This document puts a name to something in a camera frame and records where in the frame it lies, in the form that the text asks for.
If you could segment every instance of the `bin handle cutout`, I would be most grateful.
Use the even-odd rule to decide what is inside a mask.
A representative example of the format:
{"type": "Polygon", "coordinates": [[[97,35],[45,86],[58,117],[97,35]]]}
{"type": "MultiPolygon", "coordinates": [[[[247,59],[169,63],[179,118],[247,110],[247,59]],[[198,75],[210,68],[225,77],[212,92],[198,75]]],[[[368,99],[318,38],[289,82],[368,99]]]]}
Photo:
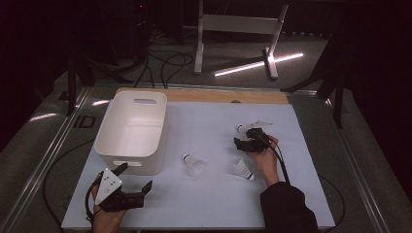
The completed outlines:
{"type": "Polygon", "coordinates": [[[128,162],[128,161],[113,161],[113,164],[116,166],[120,166],[123,163],[127,163],[128,166],[130,167],[141,167],[143,164],[141,162],[128,162]]]}
{"type": "Polygon", "coordinates": [[[134,99],[133,101],[136,104],[147,104],[147,105],[155,105],[157,103],[154,99],[134,99]]]}

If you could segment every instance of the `wooden board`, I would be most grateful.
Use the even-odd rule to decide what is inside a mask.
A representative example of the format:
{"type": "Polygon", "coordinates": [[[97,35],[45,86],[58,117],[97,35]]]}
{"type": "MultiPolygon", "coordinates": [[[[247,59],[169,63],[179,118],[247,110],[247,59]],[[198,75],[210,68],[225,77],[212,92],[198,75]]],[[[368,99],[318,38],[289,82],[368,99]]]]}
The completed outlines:
{"type": "Polygon", "coordinates": [[[168,101],[215,103],[230,103],[232,101],[238,101],[248,104],[289,104],[286,95],[279,91],[122,87],[118,89],[117,93],[124,90],[161,92],[167,96],[168,101]]]}

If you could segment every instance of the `white table surface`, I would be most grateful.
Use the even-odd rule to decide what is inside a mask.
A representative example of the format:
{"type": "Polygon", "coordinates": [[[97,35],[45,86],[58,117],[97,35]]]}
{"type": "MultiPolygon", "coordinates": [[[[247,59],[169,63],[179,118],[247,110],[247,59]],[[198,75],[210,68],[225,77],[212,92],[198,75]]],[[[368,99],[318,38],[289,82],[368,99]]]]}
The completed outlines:
{"type": "MultiPolygon", "coordinates": [[[[237,150],[235,126],[257,120],[274,126],[263,130],[279,139],[291,184],[305,193],[306,205],[320,227],[334,226],[312,158],[292,105],[168,102],[167,146],[162,170],[154,176],[120,175],[124,192],[138,192],[148,181],[153,188],[145,206],[128,211],[120,227],[133,229],[261,229],[264,227],[259,195],[266,189],[253,161],[237,150]],[[191,154],[208,163],[198,177],[187,175],[182,155],[191,154]],[[244,158],[255,173],[252,182],[229,174],[244,158]]],[[[85,196],[97,173],[107,167],[91,150],[63,228],[90,228],[86,220],[85,196]]],[[[283,180],[282,170],[278,171],[283,180]]]]}

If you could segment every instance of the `table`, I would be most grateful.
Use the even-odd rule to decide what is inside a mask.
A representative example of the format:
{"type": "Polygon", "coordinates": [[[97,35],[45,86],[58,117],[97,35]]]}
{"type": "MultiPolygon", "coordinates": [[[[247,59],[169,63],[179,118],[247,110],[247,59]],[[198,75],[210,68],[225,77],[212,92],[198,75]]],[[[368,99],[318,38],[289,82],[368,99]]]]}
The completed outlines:
{"type": "MultiPolygon", "coordinates": [[[[121,227],[150,230],[262,229],[264,222],[258,195],[265,189],[264,181],[252,161],[236,150],[232,142],[233,136],[236,136],[236,124],[257,119],[274,122],[274,127],[264,130],[276,135],[282,142],[280,147],[291,183],[306,194],[307,205],[314,211],[319,226],[334,225],[293,108],[285,101],[287,99],[283,94],[182,89],[155,91],[164,92],[169,98],[166,118],[169,134],[163,168],[155,176],[120,176],[125,192],[139,191],[146,182],[154,181],[145,207],[129,211],[121,227]],[[207,99],[211,101],[211,98],[216,98],[220,103],[205,102],[207,99]],[[230,104],[233,99],[242,104],[230,104]],[[266,103],[257,104],[258,99],[266,103]],[[208,163],[201,176],[187,176],[181,160],[184,153],[208,163]],[[228,168],[240,157],[256,174],[254,182],[228,174],[228,168]]],[[[89,222],[85,220],[86,190],[96,174],[105,167],[99,154],[91,150],[63,220],[63,228],[89,228],[89,222]]]]}
{"type": "Polygon", "coordinates": [[[197,49],[194,61],[194,74],[201,74],[203,63],[203,30],[225,31],[225,32],[246,32],[272,35],[269,48],[265,49],[265,64],[268,67],[270,78],[276,80],[278,71],[276,70],[273,52],[276,47],[279,35],[282,30],[288,5],[283,5],[278,18],[263,17],[235,17],[203,14],[203,0],[199,0],[199,20],[197,27],[197,49]]]}

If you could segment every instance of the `dark background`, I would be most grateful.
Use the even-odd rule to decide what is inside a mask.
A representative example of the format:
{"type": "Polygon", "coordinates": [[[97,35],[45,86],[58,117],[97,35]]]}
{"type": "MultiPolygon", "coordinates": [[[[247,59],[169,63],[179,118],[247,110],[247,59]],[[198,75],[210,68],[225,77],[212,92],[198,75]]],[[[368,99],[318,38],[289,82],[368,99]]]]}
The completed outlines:
{"type": "MultiPolygon", "coordinates": [[[[135,0],[133,8],[123,1],[117,1],[117,5],[113,5],[115,1],[99,2],[0,2],[0,150],[52,91],[54,80],[67,70],[65,39],[70,38],[69,42],[94,58],[116,63],[118,58],[141,52],[146,43],[142,33],[148,33],[151,27],[161,28],[183,42],[182,25],[197,23],[197,1],[156,0],[149,4],[135,0]],[[100,13],[114,6],[119,8],[118,15],[106,17],[117,20],[108,24],[100,13]],[[132,42],[126,42],[123,35],[137,25],[144,25],[146,30],[137,30],[140,41],[130,53],[122,44],[132,42]]],[[[248,2],[239,0],[239,7],[231,6],[226,13],[269,17],[280,10],[277,4],[263,8],[261,5],[267,4],[263,0],[249,3],[245,10],[243,3],[248,2]]],[[[342,50],[351,58],[345,69],[346,87],[353,91],[360,111],[412,199],[412,183],[408,181],[412,177],[412,116],[408,109],[412,106],[408,96],[412,7],[406,0],[349,2],[295,1],[283,30],[289,35],[329,38],[316,70],[339,62],[342,50]]],[[[216,11],[220,4],[205,1],[205,12],[216,11]]]]}

